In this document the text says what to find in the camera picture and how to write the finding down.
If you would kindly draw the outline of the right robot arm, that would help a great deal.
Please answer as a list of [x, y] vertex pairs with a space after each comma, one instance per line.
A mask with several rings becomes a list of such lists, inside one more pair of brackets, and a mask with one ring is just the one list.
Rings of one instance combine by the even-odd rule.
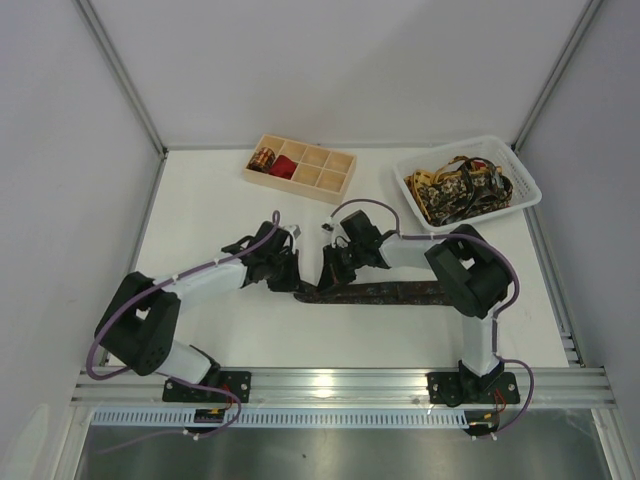
[[428, 269], [462, 316], [463, 355], [458, 363], [458, 402], [483, 398], [504, 372], [497, 354], [498, 304], [516, 285], [513, 269], [499, 251], [471, 226], [434, 236], [381, 233], [361, 210], [340, 222], [347, 240], [323, 248], [316, 291], [334, 293], [356, 280], [363, 267]]

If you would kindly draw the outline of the brown blue-flowered tie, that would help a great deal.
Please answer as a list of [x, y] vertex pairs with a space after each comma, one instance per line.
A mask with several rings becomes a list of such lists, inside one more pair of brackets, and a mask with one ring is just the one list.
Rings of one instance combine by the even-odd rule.
[[452, 301], [437, 281], [349, 284], [326, 292], [307, 287], [293, 296], [306, 304], [452, 306]]

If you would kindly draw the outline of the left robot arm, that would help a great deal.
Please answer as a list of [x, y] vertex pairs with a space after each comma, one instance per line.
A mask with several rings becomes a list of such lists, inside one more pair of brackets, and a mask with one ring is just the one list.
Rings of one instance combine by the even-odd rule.
[[122, 372], [159, 374], [200, 384], [216, 368], [205, 352], [175, 339], [180, 315], [187, 309], [265, 282], [273, 292], [296, 292], [301, 286], [297, 225], [265, 221], [254, 235], [224, 247], [222, 256], [165, 278], [138, 271], [125, 276], [94, 333], [86, 369], [94, 380], [106, 380], [92, 362], [101, 347], [120, 360]]

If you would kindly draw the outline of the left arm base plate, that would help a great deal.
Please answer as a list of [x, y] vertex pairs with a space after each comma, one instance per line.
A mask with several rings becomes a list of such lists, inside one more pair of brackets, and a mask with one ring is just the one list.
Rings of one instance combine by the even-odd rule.
[[225, 403], [233, 401], [230, 392], [241, 403], [249, 401], [252, 373], [242, 370], [218, 369], [208, 373], [193, 386], [184, 380], [169, 378], [165, 381], [162, 401], [167, 403]]

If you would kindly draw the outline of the white plastic basket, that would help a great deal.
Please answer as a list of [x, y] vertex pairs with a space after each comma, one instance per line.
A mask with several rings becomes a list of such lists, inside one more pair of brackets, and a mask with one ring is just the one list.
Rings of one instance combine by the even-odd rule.
[[[483, 214], [441, 227], [431, 226], [420, 212], [404, 179], [418, 169], [435, 172], [457, 156], [482, 157], [500, 166], [502, 173], [507, 176], [513, 184], [514, 191], [512, 200], [508, 207], [492, 213]], [[542, 199], [542, 193], [539, 187], [515, 153], [499, 138], [491, 135], [484, 135], [430, 148], [427, 152], [414, 158], [398, 161], [393, 167], [393, 172], [412, 213], [425, 230], [434, 233], [449, 232], [464, 223], [478, 224], [480, 222], [493, 220], [534, 206]]]

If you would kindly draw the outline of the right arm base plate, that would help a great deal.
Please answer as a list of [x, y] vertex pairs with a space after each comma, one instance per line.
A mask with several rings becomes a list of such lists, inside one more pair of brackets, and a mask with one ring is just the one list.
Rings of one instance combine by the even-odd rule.
[[489, 405], [495, 401], [516, 405], [521, 401], [516, 377], [498, 371], [478, 377], [467, 371], [434, 371], [426, 375], [430, 402], [451, 408], [463, 404]]

